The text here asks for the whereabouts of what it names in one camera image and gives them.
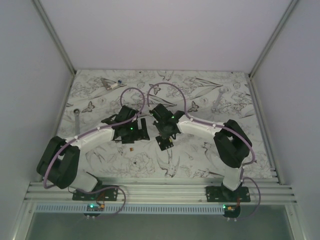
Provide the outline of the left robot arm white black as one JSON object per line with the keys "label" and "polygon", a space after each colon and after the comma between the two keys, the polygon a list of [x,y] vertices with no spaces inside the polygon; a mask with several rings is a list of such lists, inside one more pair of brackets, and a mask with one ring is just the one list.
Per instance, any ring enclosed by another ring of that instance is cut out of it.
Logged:
{"label": "left robot arm white black", "polygon": [[103,143],[117,139],[122,144],[149,140],[147,122],[139,115],[140,111],[123,106],[118,114],[102,120],[87,132],[66,139],[59,136],[51,138],[36,168],[43,177],[43,187],[70,187],[84,192],[91,201],[98,200],[102,195],[102,188],[97,185],[99,181],[80,169],[79,162]]}

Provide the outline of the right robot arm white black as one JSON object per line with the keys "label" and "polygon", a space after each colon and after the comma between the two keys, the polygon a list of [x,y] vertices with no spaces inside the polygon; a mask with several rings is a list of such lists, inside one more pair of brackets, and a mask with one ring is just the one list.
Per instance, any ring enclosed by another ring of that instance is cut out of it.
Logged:
{"label": "right robot arm white black", "polygon": [[173,140],[178,134],[190,134],[199,138],[214,141],[221,161],[226,165],[221,190],[222,198],[226,202],[234,202],[240,195],[239,187],[244,181],[245,158],[252,155],[251,164],[255,161],[252,142],[244,133],[240,125],[234,120],[226,123],[208,122],[194,119],[187,112],[172,113],[164,105],[158,104],[149,108],[154,117],[153,125],[159,136],[156,141],[162,151],[172,148]]}

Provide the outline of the black fuse box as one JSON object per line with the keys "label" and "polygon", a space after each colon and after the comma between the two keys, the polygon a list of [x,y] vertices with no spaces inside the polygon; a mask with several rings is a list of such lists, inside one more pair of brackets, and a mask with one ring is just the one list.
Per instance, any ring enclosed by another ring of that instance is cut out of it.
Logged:
{"label": "black fuse box", "polygon": [[172,143],[169,142],[169,139],[171,139],[170,137],[163,138],[162,136],[157,136],[155,139],[161,151],[168,150],[174,146],[173,142]]}

